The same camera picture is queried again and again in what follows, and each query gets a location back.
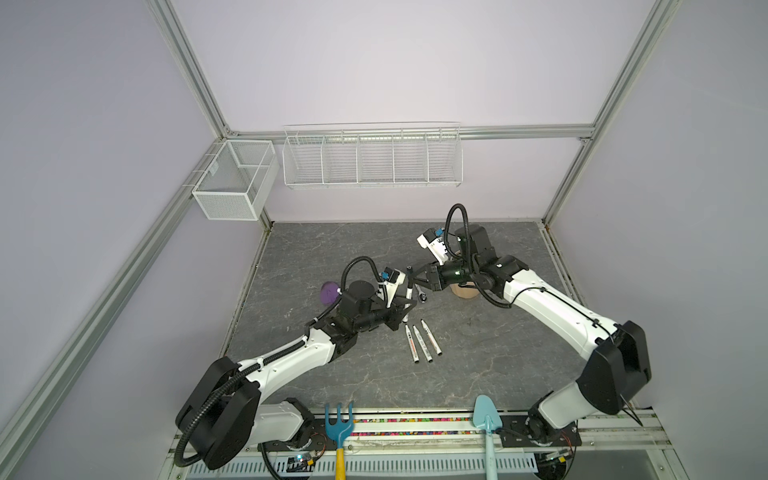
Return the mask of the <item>white marker pen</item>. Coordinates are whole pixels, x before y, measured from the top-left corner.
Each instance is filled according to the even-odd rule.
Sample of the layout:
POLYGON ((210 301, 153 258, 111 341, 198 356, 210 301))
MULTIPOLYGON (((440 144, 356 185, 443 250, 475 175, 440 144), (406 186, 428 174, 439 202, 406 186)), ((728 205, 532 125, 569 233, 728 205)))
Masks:
POLYGON ((412 266, 408 265, 406 267, 405 276, 406 276, 406 293, 405 293, 405 298, 410 303, 412 303, 412 300, 413 300, 413 279, 412 279, 412 277, 413 277, 413 267, 412 266))
POLYGON ((412 356, 413 362, 414 363, 419 363, 420 358, 419 358, 419 355, 418 355, 418 351, 417 351, 417 348, 416 348, 416 344, 414 342, 414 337, 412 335, 411 329, 406 324, 406 325, 404 325, 404 330, 405 330, 405 334, 406 334, 406 338, 407 338, 407 341, 408 341, 408 345, 409 345, 409 349, 410 349, 410 352, 411 352, 411 356, 412 356))

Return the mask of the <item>white whiteboard marker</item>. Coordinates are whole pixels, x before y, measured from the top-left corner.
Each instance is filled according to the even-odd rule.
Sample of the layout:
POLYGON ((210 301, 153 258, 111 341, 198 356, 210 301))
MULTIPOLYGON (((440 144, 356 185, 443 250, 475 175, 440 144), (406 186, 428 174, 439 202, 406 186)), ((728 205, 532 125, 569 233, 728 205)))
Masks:
POLYGON ((414 329, 414 334, 416 336, 417 343, 418 343, 421 351, 423 352, 426 361, 428 363, 432 363, 433 362, 433 357, 432 357, 432 355, 431 355, 431 353, 430 353, 430 351, 429 351, 429 349, 428 349, 428 347, 427 347, 427 345, 425 343, 425 340, 424 340, 423 336, 421 335, 420 330, 417 327, 415 327, 415 326, 413 327, 413 329, 414 329))
POLYGON ((433 335, 430 327, 428 326, 427 322, 424 319, 421 319, 421 325, 424 331, 427 334, 427 337, 436 353, 437 356, 441 356, 443 354, 442 349, 439 346, 439 343, 437 342, 436 337, 433 335))

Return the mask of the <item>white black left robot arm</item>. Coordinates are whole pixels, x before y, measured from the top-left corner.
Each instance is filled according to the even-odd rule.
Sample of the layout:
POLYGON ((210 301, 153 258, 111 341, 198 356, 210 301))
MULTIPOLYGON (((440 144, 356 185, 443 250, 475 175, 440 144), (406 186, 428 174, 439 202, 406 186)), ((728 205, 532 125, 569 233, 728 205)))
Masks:
POLYGON ((362 332, 381 325, 397 330, 415 307, 410 271, 386 268, 375 280, 350 282, 352 268, 373 266, 368 256, 354 258, 342 272, 334 302, 304 327, 302 335, 261 356, 236 362, 223 356, 212 362, 180 408, 175 424, 181 433, 174 463, 188 467, 203 462, 222 467, 264 432, 262 403, 284 385, 347 353, 362 332))

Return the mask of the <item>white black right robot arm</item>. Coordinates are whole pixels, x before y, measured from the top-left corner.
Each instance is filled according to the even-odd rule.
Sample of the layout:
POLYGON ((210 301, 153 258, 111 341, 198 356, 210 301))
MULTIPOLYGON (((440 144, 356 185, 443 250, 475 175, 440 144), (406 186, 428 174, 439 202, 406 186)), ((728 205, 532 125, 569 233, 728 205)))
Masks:
POLYGON ((543 280, 513 255, 500 256, 486 229, 468 219, 464 205, 453 205, 447 219, 462 225, 429 228, 417 239, 432 262, 411 273, 413 282, 432 291, 450 285, 476 290, 496 308, 518 307, 564 339, 586 362, 579 377, 541 397, 519 427, 520 435, 546 446, 595 413, 631 414, 632 398, 651 380, 644 330, 632 321, 599 315, 543 280))

